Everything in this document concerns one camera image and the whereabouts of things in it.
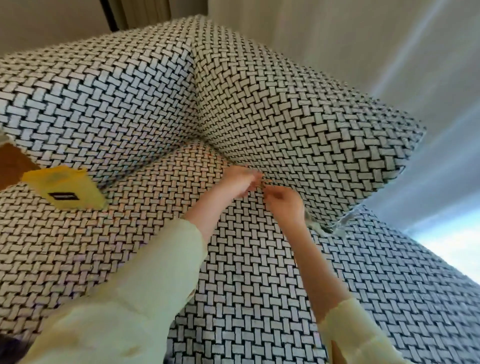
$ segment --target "basketweave upholstery fabric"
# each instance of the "basketweave upholstery fabric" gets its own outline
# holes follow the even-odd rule
[[[328,225],[404,168],[407,114],[204,17],[0,59],[0,126],[105,187],[200,137],[296,188]]]
[[[0,192],[0,330],[33,340],[59,304],[108,279],[217,182],[227,161],[193,142],[105,190],[103,211],[60,211],[26,185]],[[480,363],[480,287],[365,208],[346,240],[315,242],[415,363]],[[323,363],[289,244],[260,193],[221,215],[198,289],[172,323],[176,364]]]

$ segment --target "pale yellow sleeve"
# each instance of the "pale yellow sleeve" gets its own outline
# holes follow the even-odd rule
[[[406,364],[388,337],[352,298],[333,308],[318,325],[318,331],[332,363],[335,341],[348,364]]]
[[[21,363],[161,363],[206,254],[193,224],[166,222],[107,283],[56,310]]]

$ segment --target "yellow label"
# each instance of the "yellow label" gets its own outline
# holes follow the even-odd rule
[[[22,182],[59,209],[101,210],[107,205],[85,170],[67,166],[31,170],[24,173]]]

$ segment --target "black label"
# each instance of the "black label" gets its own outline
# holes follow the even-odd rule
[[[79,200],[73,192],[52,192],[49,195],[56,200]]]

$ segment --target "person's left hand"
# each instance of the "person's left hand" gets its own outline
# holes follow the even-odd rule
[[[245,166],[229,166],[223,170],[220,184],[224,186],[233,198],[245,197],[249,191],[254,191],[260,185],[263,174]]]

